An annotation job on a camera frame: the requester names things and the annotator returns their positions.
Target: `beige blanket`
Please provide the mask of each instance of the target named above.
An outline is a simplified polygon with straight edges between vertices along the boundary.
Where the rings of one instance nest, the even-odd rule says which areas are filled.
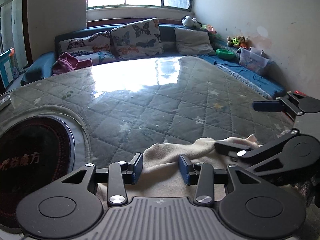
[[[249,145],[257,148],[254,135],[247,139],[230,137],[225,141]],[[193,198],[196,185],[186,186],[178,168],[179,154],[185,153],[192,162],[210,163],[216,169],[225,169],[231,163],[230,158],[216,154],[215,140],[211,138],[198,139],[191,145],[154,144],[143,153],[143,170],[136,185],[126,185],[129,201],[134,196],[140,197],[182,197]],[[107,207],[107,184],[99,184],[97,196],[104,207]],[[224,186],[215,185],[215,200],[225,196]]]

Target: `red circular heating element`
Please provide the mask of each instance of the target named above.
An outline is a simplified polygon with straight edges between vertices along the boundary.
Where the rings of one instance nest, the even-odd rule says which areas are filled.
[[[0,137],[0,224],[19,228],[19,201],[66,175],[72,154],[71,132],[57,118],[32,117],[9,128]]]

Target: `panda stuffed toy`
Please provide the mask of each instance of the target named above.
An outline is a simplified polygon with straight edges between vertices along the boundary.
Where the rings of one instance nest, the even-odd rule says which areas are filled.
[[[197,21],[196,18],[191,18],[190,16],[186,15],[185,17],[183,17],[181,19],[182,21],[182,25],[185,27],[189,27],[189,28],[194,28],[194,29],[200,29],[202,24],[200,22]]]

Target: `backrest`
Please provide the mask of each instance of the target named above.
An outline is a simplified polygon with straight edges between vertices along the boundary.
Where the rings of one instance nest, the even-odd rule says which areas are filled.
[[[99,27],[90,27],[83,30],[71,32],[71,33],[65,33],[59,36],[56,36],[54,39],[54,47],[56,52],[56,57],[58,57],[58,50],[59,50],[59,42],[74,38],[83,38],[88,37],[92,34],[98,33],[98,32],[110,32],[112,29],[116,27],[123,26],[124,24],[120,25],[105,25],[105,26],[99,26]],[[161,35],[161,41],[164,48],[164,52],[177,52],[176,49],[176,34],[174,31],[175,27],[179,28],[186,28],[182,25],[174,25],[174,24],[159,24],[160,29],[160,35]]]

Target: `blue gripper pad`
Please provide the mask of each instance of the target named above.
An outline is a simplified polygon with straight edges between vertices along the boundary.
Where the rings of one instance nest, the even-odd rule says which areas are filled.
[[[284,110],[284,105],[278,100],[254,101],[252,108],[257,112],[281,112]]]
[[[179,170],[181,173],[181,176],[183,178],[183,181],[186,185],[190,186],[190,175],[189,175],[189,167],[182,158],[181,154],[179,155]]]
[[[131,175],[132,185],[135,185],[138,182],[140,174],[142,172],[142,168],[143,168],[143,156],[141,154],[133,167],[133,173]]]

